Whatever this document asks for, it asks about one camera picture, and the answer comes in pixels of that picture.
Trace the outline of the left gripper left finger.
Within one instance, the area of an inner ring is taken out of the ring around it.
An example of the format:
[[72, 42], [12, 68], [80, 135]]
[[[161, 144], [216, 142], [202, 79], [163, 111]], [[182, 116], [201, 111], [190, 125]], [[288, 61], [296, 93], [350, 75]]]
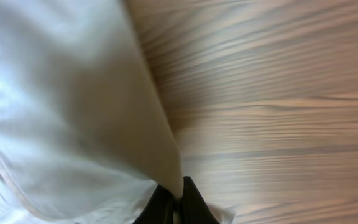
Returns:
[[158, 185], [133, 224], [173, 224], [174, 201], [173, 195]]

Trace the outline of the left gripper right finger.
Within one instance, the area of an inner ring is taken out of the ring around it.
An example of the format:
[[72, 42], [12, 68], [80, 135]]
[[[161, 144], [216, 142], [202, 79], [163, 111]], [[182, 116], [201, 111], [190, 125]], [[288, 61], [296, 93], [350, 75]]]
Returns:
[[183, 224], [219, 224], [209, 210], [191, 177], [183, 178], [180, 215]]

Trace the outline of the beige shorts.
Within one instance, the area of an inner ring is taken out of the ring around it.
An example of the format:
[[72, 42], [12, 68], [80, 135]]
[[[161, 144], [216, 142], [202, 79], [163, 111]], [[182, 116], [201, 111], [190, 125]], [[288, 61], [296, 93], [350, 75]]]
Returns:
[[119, 1], [0, 1], [0, 223], [133, 223], [179, 148]]

